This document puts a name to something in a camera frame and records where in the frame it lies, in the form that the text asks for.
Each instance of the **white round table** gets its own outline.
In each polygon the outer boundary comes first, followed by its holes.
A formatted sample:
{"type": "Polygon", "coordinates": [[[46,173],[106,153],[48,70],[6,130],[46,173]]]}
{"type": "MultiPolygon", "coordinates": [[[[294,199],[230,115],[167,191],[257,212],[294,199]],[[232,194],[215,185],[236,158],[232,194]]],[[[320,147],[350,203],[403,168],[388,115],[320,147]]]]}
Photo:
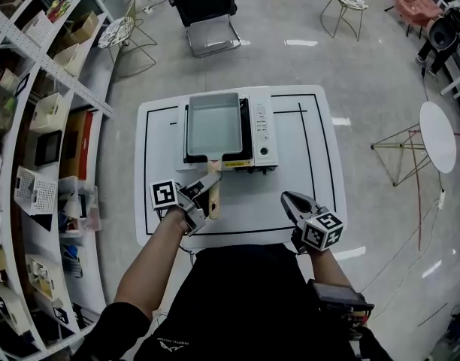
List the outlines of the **white round table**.
{"type": "Polygon", "coordinates": [[[425,102],[420,108],[419,125],[432,164],[443,174],[451,172],[457,151],[454,131],[445,113],[435,103],[425,102]]]}

